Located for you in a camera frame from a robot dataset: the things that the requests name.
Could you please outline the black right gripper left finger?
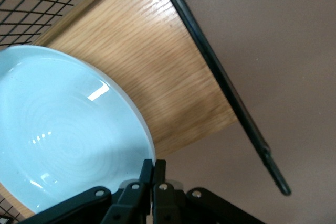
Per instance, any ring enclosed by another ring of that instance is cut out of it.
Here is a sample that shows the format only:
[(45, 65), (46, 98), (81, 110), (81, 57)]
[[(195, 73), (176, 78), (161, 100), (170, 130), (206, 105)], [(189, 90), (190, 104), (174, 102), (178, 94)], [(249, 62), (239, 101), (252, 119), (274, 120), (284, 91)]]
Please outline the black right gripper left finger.
[(143, 223), (153, 163), (143, 161), (140, 177), (111, 193), (98, 186), (52, 206), (25, 220), (25, 223)]

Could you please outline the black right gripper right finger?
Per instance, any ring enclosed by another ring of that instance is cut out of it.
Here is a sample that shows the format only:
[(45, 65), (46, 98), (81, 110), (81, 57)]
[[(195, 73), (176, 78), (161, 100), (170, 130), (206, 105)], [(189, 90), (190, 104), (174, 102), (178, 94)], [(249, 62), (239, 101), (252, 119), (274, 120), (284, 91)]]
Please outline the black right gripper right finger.
[(158, 159), (153, 170), (154, 223), (262, 223), (215, 193), (196, 187), (175, 189), (165, 179), (166, 161)]

